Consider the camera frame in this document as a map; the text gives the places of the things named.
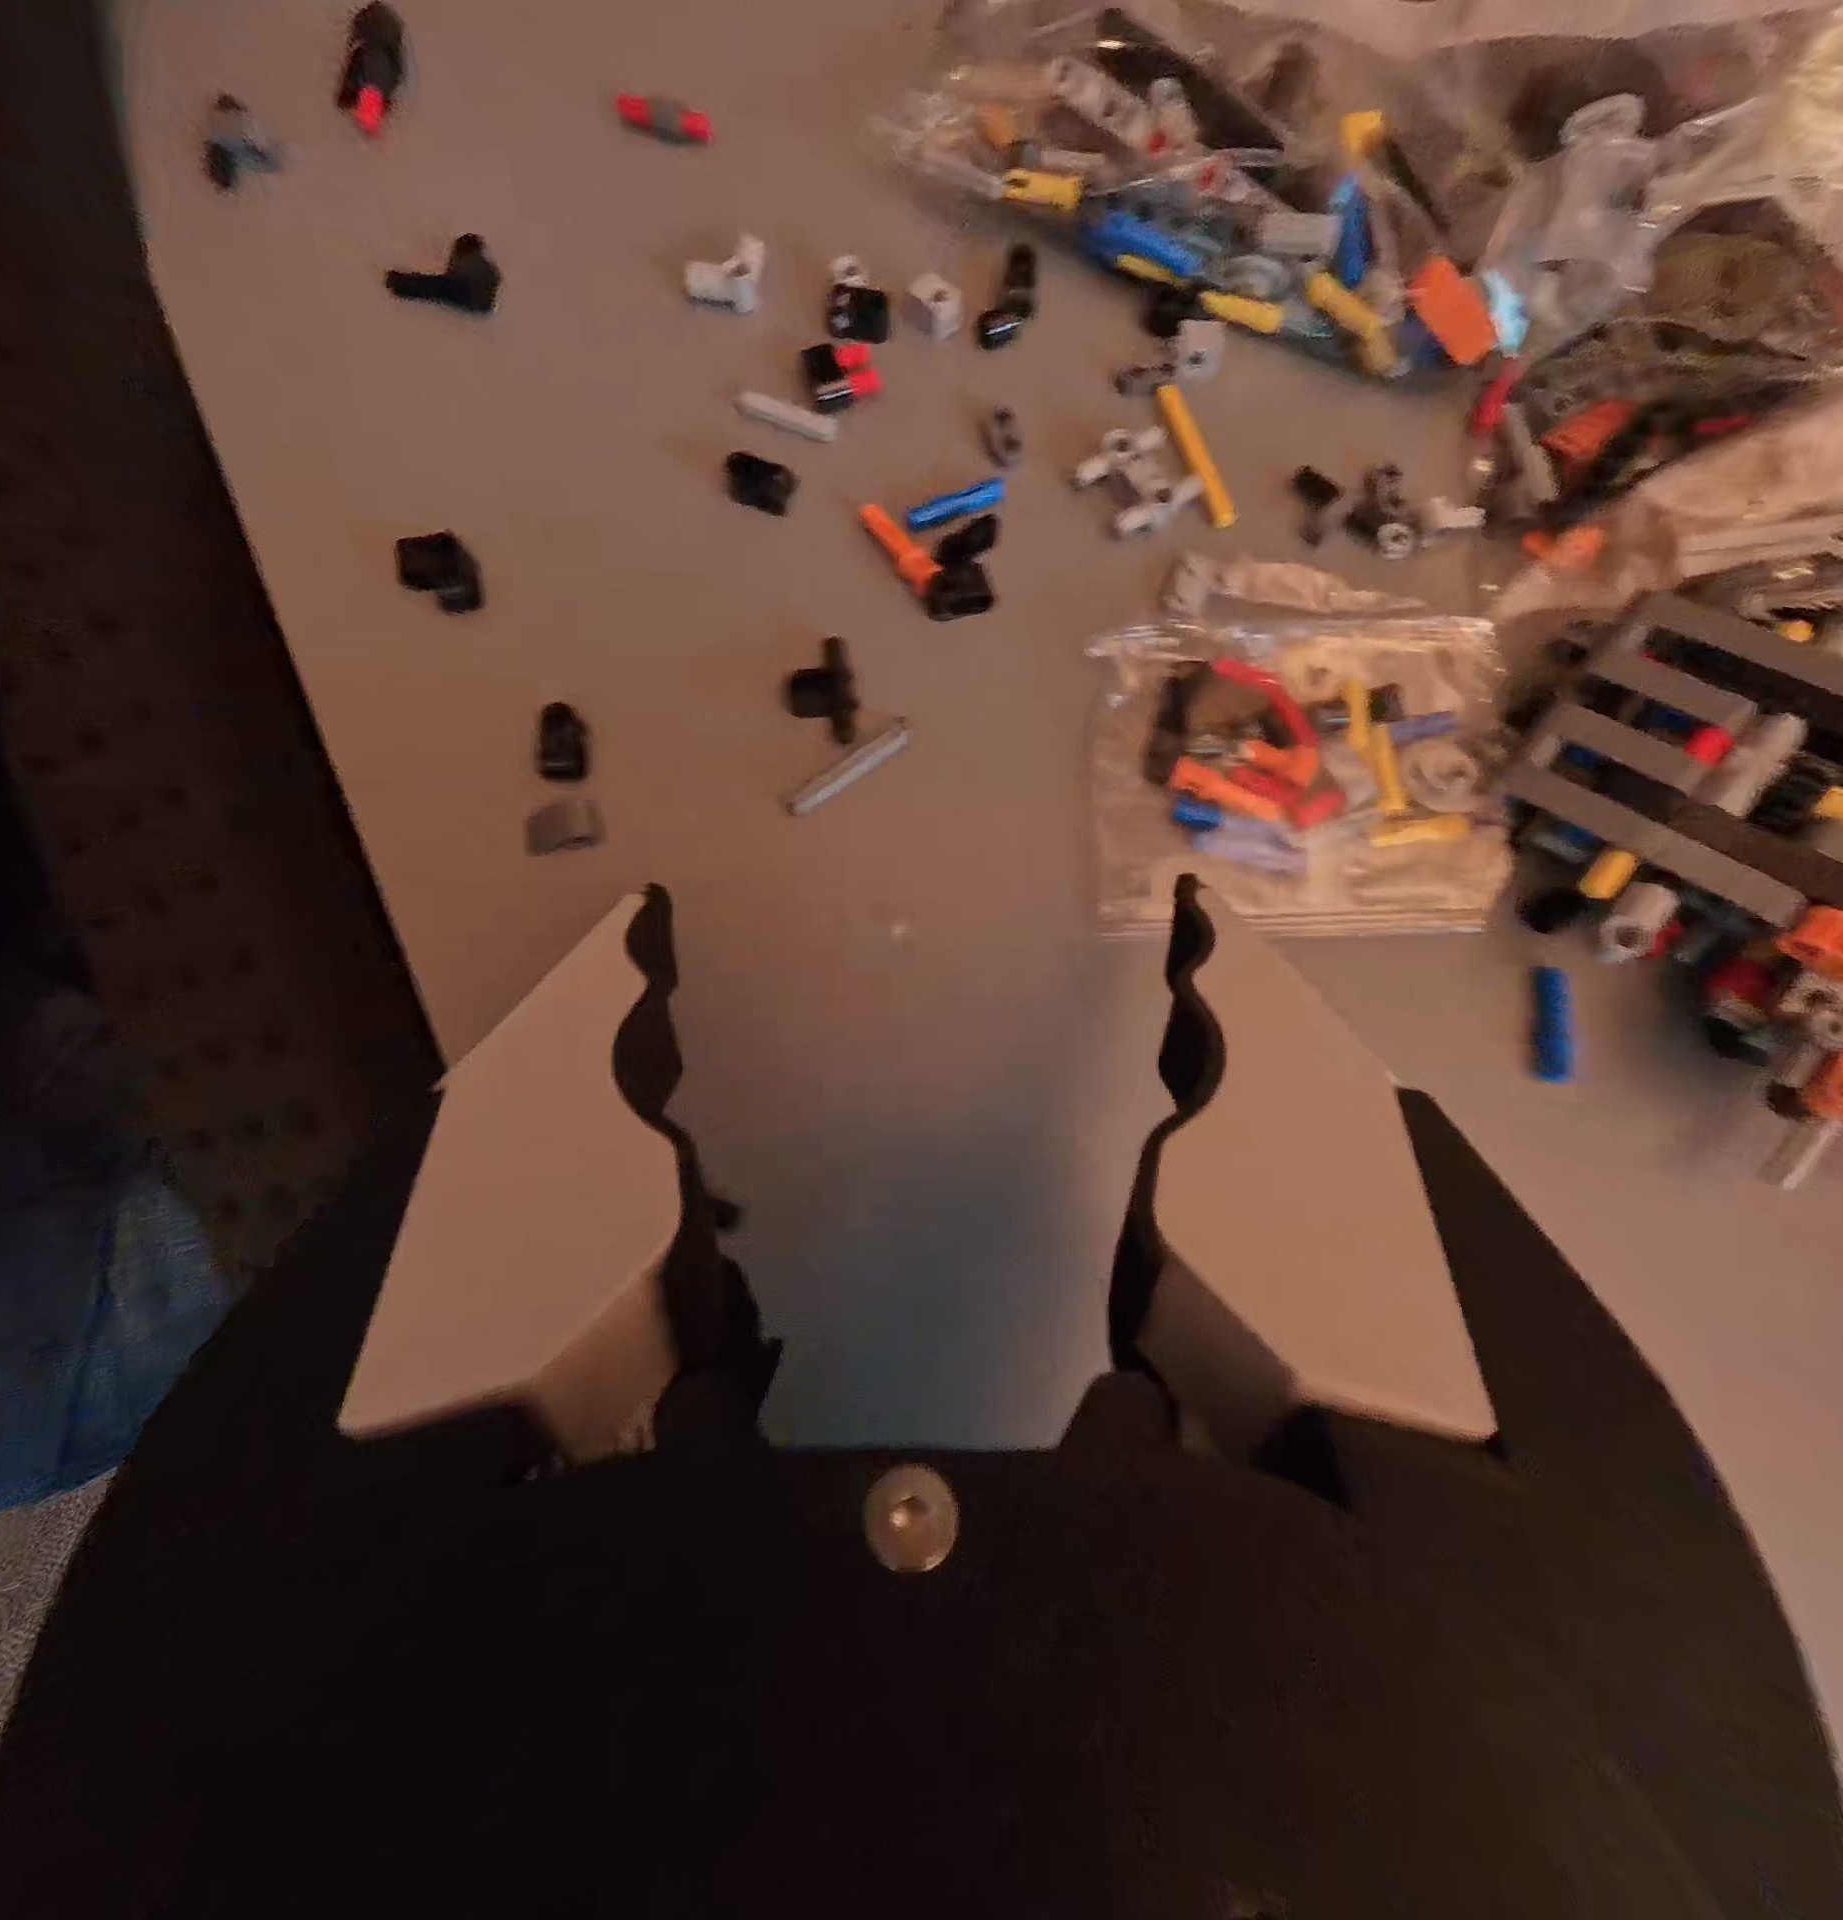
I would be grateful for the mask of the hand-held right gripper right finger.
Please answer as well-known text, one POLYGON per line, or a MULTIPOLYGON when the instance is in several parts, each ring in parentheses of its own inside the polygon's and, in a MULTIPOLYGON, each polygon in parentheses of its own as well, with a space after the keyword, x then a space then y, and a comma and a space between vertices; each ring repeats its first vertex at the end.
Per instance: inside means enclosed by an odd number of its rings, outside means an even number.
POLYGON ((1230 1459, 1319 1414, 1490 1439, 1400 1084, 1198 875, 1177 875, 1170 903, 1167 1105, 1110 1264, 1111 1360, 1230 1459))

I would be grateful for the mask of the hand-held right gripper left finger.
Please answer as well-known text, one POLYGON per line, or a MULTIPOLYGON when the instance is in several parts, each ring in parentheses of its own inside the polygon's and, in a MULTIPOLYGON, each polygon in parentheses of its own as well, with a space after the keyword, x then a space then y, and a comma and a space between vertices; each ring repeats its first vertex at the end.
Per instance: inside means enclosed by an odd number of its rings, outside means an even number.
POLYGON ((576 1463, 696 1381, 752 1425, 779 1366, 672 1113, 672 900, 624 895, 445 1073, 336 1426, 508 1410, 576 1463))

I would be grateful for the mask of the clear bag of pieces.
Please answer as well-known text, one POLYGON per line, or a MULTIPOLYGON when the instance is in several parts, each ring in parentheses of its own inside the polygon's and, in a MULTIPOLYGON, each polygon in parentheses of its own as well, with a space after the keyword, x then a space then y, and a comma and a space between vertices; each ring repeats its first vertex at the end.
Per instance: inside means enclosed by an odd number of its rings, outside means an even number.
POLYGON ((1512 185, 1478 45, 1387 3, 944 3, 933 68, 876 126, 939 194, 1011 209, 1220 320, 1400 380, 1509 357, 1483 255, 1512 185))

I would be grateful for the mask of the grey lego chassis assembly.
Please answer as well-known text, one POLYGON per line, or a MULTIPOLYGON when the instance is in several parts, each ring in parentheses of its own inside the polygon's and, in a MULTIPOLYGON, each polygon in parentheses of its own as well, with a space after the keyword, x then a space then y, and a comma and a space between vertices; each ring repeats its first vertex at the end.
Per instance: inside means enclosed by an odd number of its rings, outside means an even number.
POLYGON ((1662 957, 1784 1124, 1766 1176, 1843 1141, 1843 579, 1641 595, 1552 649, 1499 778, 1517 902, 1606 965, 1662 957))

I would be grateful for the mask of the orange lego pin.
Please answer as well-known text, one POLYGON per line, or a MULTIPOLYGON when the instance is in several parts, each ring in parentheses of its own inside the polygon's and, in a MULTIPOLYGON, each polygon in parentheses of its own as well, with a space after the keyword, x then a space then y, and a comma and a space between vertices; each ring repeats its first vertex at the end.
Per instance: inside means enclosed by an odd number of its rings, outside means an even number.
POLYGON ((893 565, 896 576, 911 595, 926 600, 933 581, 943 572, 940 564, 881 506, 861 503, 857 520, 868 537, 893 565))

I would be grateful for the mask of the yellow lego axle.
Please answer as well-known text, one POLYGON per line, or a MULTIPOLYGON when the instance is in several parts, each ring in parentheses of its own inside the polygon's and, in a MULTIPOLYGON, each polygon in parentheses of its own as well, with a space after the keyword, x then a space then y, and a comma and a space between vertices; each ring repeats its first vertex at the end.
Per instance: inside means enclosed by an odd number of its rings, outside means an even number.
POLYGON ((1198 498, 1207 520, 1213 528, 1227 531, 1239 519, 1236 503, 1180 386, 1165 378, 1155 387, 1152 401, 1178 461, 1187 476, 1198 482, 1198 498))

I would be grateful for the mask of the small dark grey lego piece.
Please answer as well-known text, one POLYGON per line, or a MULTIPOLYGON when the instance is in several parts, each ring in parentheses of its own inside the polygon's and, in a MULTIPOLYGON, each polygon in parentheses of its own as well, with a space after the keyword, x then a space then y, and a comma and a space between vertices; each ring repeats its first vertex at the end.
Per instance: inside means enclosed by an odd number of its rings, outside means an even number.
POLYGON ((243 180, 274 177, 285 167, 285 149, 261 130, 249 104, 226 91, 207 106, 198 156, 203 177, 220 194, 236 194, 243 180))

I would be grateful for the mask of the small clear bag coloured pins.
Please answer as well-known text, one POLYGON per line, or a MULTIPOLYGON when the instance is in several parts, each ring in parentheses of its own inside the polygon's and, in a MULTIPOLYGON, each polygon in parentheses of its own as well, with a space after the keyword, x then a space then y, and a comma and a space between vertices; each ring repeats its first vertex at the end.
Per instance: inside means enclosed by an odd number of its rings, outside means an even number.
POLYGON ((1475 932, 1511 871, 1507 657, 1484 614, 1304 564, 1230 565, 1220 621, 1095 636, 1095 919, 1158 929, 1193 873, 1278 935, 1475 932))

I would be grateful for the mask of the person's blue jeans leg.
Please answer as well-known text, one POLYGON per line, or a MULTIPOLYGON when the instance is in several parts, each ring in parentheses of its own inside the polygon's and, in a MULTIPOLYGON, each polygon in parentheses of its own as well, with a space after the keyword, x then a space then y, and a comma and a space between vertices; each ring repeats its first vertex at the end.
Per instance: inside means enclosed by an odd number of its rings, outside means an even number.
POLYGON ((148 1167, 0 1201, 0 1515, 118 1468, 231 1290, 148 1167))

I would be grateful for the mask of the dark grey connector with axle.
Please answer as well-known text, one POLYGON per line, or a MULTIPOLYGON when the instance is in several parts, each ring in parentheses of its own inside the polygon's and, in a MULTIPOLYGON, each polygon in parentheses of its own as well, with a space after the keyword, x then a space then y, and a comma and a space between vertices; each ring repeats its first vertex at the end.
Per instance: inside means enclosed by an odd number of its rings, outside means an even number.
POLYGON ((1408 498, 1405 476, 1400 465, 1379 463, 1364 469, 1363 491, 1347 509, 1344 525, 1388 564, 1400 564, 1419 552, 1422 525, 1408 498))

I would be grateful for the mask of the dark perforated panel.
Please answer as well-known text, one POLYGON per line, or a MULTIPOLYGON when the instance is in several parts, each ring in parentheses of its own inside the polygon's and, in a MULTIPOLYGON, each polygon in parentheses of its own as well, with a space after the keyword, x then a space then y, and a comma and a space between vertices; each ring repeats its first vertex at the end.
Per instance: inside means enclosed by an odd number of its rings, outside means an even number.
POLYGON ((439 1054, 151 290, 105 3, 0 3, 0 741, 241 1292, 439 1054))

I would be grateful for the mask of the light grey double pin connector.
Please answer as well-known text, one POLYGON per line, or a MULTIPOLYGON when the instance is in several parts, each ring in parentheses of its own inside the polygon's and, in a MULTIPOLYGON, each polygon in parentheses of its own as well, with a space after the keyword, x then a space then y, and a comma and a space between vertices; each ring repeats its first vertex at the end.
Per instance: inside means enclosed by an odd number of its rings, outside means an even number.
POLYGON ((1180 466, 1175 452, 1175 441, 1162 423, 1115 428, 1071 469, 1071 486, 1077 492, 1110 497, 1111 540, 1148 537, 1200 503, 1205 492, 1198 473, 1180 466))

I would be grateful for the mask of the black L connector with axle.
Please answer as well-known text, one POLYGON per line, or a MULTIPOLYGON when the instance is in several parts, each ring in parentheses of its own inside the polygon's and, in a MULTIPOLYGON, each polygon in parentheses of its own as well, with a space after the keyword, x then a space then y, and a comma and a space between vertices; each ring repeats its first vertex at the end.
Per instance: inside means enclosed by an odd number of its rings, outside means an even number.
POLYGON ((501 270, 475 231, 461 234, 437 270, 384 270, 391 300, 441 305, 472 318, 489 317, 501 293, 501 270))

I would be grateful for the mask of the black piece with red pin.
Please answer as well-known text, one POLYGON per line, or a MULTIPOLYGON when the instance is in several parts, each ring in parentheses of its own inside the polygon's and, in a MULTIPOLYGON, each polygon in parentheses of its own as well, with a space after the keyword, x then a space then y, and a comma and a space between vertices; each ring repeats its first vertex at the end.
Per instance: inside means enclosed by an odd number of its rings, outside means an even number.
POLYGON ((404 23, 388 1, 367 1, 352 17, 333 106, 362 135, 379 136, 404 84, 404 23))

